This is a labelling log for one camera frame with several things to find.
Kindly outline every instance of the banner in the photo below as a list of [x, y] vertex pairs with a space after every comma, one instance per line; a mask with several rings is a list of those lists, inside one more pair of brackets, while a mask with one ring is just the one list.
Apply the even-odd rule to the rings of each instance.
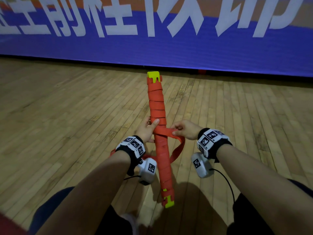
[[313, 76], [313, 0], [0, 0], [0, 54]]

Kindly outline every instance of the wire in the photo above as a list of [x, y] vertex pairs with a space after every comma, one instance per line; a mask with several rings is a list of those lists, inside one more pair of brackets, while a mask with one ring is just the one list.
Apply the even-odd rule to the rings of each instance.
[[128, 180], [128, 179], [130, 179], [130, 178], [134, 178], [134, 177], [141, 177], [141, 176], [139, 176], [139, 175], [136, 175], [136, 176], [130, 176], [130, 177], [125, 178], [124, 180]]
[[231, 187], [229, 181], [227, 180], [227, 178], [223, 175], [223, 173], [221, 173], [219, 170], [216, 170], [216, 169], [214, 169], [214, 168], [209, 169], [209, 171], [217, 171], [218, 173], [220, 173], [220, 174], [225, 178], [225, 180], [227, 181], [227, 183], [228, 183], [228, 185], [229, 185], [229, 187], [230, 187], [230, 190], [232, 191], [233, 201], [234, 201], [234, 203], [235, 203], [235, 196], [234, 196], [233, 189], [232, 189], [232, 187]]

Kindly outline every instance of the leg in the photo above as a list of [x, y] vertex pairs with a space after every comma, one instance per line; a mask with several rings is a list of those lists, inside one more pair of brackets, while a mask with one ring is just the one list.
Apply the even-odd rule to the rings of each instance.
[[[72, 191], [72, 189], [74, 189], [74, 187], [69, 187], [59, 191], [37, 209], [29, 227], [29, 235], [35, 235], [38, 232], [41, 226], [51, 216], [65, 197]], [[118, 216], [111, 205], [104, 214], [96, 234], [107, 233], [108, 227], [114, 228], [114, 231], [119, 234], [132, 234], [131, 224], [127, 220]]]
[[[313, 190], [295, 180], [289, 180], [313, 198]], [[240, 194], [233, 205], [234, 223], [229, 225], [227, 235], [274, 234], [248, 199]]]

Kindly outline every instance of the yellow end cap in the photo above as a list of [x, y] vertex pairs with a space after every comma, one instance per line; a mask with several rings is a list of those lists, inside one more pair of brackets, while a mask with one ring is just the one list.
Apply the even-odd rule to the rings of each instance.
[[159, 79], [159, 82], [161, 82], [160, 79], [160, 73], [159, 72], [148, 72], [148, 78], [152, 78], [153, 79], [153, 83], [156, 83], [157, 78]]
[[164, 199], [166, 199], [166, 198], [167, 198], [167, 204], [165, 205], [165, 208], [167, 209], [169, 207], [174, 206], [174, 201], [171, 201], [171, 196], [167, 196]]

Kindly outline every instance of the forearm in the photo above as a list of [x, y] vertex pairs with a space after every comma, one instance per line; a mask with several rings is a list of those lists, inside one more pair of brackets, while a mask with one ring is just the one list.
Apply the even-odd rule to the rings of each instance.
[[275, 234], [312, 233], [313, 199], [259, 161], [225, 144], [217, 158]]
[[105, 160], [69, 193], [38, 234], [94, 234], [130, 162], [124, 151]]

